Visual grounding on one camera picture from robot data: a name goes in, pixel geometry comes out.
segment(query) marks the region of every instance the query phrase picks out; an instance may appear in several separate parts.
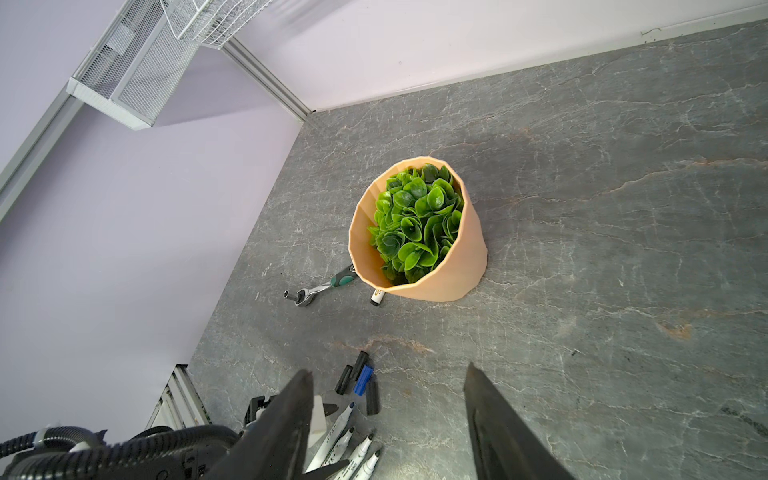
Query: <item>black cable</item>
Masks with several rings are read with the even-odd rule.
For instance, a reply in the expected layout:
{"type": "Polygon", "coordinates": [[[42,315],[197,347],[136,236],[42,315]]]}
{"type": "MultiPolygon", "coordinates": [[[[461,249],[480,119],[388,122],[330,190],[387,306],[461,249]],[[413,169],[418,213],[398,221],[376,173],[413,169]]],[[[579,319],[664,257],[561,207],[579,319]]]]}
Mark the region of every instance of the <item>black cable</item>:
{"type": "MultiPolygon", "coordinates": [[[[0,458],[31,449],[35,446],[36,435],[37,432],[32,432],[0,443],[0,458]]],[[[71,448],[80,442],[86,442],[92,449],[101,446],[101,442],[92,431],[80,427],[52,427],[43,435],[43,443],[47,447],[59,447],[64,444],[71,448]]]]}
{"type": "Polygon", "coordinates": [[[151,437],[152,435],[157,435],[158,433],[165,433],[165,432],[172,432],[173,429],[169,426],[165,425],[158,425],[156,427],[152,427],[150,429],[144,430],[142,433],[136,435],[131,440],[135,439],[145,439],[147,437],[151,437]]]}
{"type": "Polygon", "coordinates": [[[20,461],[9,472],[8,478],[85,480],[120,468],[151,462],[182,449],[188,449],[200,442],[219,441],[229,448],[237,442],[238,438],[237,434],[227,427],[201,425],[91,450],[33,456],[20,461]]]}

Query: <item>blue marker cap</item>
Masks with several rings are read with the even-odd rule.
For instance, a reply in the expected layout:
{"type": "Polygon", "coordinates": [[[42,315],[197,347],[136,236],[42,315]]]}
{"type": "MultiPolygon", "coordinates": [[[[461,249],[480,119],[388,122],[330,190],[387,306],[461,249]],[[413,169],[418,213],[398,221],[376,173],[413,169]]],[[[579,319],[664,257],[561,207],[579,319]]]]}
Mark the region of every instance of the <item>blue marker cap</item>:
{"type": "Polygon", "coordinates": [[[362,372],[360,372],[360,378],[357,379],[357,385],[355,385],[355,395],[362,396],[366,392],[366,385],[373,375],[373,369],[369,366],[364,366],[362,372]]]}

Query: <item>artificial plant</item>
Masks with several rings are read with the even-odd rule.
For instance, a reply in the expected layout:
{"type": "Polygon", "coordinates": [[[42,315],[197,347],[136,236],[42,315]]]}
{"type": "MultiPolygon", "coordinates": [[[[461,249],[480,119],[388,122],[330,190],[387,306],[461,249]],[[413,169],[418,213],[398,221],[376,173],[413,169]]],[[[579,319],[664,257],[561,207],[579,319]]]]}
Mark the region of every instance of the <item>artificial plant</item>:
{"type": "Polygon", "coordinates": [[[387,179],[376,201],[376,225],[368,231],[393,285],[417,282],[442,262],[463,209],[464,198],[446,167],[410,167],[387,179]]]}

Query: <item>baseboard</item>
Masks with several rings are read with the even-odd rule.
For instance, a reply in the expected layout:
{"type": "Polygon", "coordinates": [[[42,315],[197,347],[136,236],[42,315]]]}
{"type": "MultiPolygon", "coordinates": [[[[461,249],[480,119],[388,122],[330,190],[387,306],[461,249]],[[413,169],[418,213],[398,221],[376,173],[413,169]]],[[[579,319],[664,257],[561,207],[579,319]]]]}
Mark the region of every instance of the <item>baseboard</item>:
{"type": "Polygon", "coordinates": [[[459,83],[460,81],[475,80],[476,78],[488,77],[490,75],[508,73],[510,71],[523,70],[524,68],[538,67],[555,63],[556,61],[571,60],[573,58],[586,57],[606,51],[619,50],[627,47],[652,43],[655,41],[669,40],[670,38],[690,35],[700,31],[714,30],[716,28],[725,28],[742,23],[757,22],[768,18],[768,3],[755,5],[753,7],[740,8],[731,12],[720,13],[710,17],[698,18],[689,22],[668,25],[666,27],[652,28],[649,31],[639,31],[632,35],[620,38],[614,38],[600,44],[589,45],[586,47],[574,48],[553,52],[536,58],[529,58],[524,61],[518,61],[512,64],[503,65],[491,70],[479,71],[472,74],[462,75],[456,78],[446,78],[445,80],[435,81],[427,84],[416,85],[402,90],[394,91],[388,94],[376,95],[359,101],[353,101],[345,104],[335,105],[328,108],[320,108],[318,111],[334,110],[336,108],[349,107],[351,105],[364,104],[369,101],[382,100],[384,98],[396,97],[398,95],[411,93],[413,91],[426,90],[427,88],[441,87],[459,83]]]}

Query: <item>white wall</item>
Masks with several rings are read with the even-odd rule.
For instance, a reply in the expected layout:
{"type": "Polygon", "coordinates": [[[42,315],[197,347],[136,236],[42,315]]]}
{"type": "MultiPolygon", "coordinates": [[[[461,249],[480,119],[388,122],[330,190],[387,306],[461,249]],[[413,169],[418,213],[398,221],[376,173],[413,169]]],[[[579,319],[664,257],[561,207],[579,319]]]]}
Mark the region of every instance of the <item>white wall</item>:
{"type": "Polygon", "coordinates": [[[55,421],[142,430],[300,129],[208,49],[158,123],[83,107],[0,223],[0,442],[55,421]]]}
{"type": "Polygon", "coordinates": [[[124,0],[0,0],[0,170],[124,0]]]}
{"type": "Polygon", "coordinates": [[[322,110],[634,45],[642,31],[764,2],[274,0],[237,37],[322,110]]]}

